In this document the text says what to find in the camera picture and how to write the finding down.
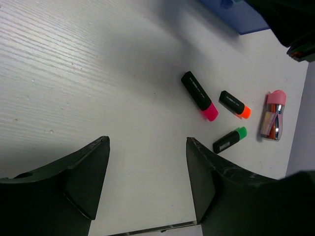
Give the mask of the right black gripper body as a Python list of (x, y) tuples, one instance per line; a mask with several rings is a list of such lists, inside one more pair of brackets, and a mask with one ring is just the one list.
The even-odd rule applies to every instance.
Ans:
[(314, 0), (248, 0), (268, 24), (287, 55), (298, 62), (315, 60)]

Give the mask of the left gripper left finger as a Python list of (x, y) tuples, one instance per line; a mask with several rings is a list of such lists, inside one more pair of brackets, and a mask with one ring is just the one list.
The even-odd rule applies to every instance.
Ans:
[(95, 220), (108, 166), (102, 136), (54, 162), (0, 180), (3, 236), (86, 236)]

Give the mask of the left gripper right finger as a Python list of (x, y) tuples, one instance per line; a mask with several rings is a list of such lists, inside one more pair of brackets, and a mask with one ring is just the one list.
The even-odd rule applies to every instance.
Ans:
[(272, 179), (246, 170), (187, 138), (197, 224), (205, 236), (312, 236), (315, 174)]

